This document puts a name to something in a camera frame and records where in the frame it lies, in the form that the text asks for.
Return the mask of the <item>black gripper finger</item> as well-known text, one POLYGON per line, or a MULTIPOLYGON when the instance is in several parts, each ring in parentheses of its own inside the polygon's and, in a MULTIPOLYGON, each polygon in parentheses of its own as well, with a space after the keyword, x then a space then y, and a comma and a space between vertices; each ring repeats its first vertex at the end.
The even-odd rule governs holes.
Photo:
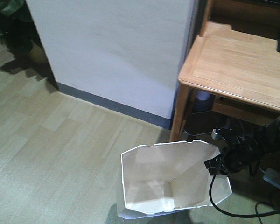
POLYGON ((212 159, 204 162, 205 168, 208 170, 210 175, 225 175, 226 169, 222 165, 221 157, 216 156, 212 159))

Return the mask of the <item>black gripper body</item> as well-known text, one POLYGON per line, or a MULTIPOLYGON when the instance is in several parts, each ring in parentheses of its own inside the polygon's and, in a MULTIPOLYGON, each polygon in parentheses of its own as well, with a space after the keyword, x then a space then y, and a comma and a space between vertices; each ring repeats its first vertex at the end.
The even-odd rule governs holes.
POLYGON ((264 149, 254 139, 250 138, 232 149, 226 149, 221 156, 221 165, 225 173, 237 173, 264 156, 264 149))

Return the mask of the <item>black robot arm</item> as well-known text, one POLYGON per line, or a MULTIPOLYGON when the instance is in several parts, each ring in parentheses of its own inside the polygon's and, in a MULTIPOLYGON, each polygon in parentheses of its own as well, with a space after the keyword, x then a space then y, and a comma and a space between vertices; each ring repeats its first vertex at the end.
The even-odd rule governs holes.
POLYGON ((266 154, 280 151, 280 116, 271 124, 261 127, 252 137, 240 138, 240 133, 231 128, 216 128, 211 134, 214 140, 227 144, 222 152, 204 162, 210 175, 237 173, 266 154))

